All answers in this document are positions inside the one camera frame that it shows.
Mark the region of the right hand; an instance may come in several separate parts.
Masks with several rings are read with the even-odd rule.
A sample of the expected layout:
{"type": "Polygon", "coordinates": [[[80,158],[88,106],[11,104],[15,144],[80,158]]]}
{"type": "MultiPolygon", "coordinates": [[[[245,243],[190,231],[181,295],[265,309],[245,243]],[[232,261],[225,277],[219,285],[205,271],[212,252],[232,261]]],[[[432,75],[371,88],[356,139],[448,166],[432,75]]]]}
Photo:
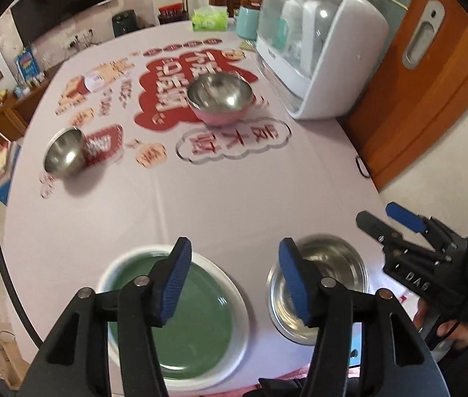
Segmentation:
{"type": "MultiPolygon", "coordinates": [[[[418,330],[423,328],[423,323],[428,311],[428,304],[420,298],[417,302],[417,312],[413,318],[413,323],[418,330]]],[[[446,340],[451,341],[454,349],[464,349],[468,346],[467,323],[458,324],[454,320],[447,321],[438,328],[437,335],[439,337],[446,337],[446,340]]]]}

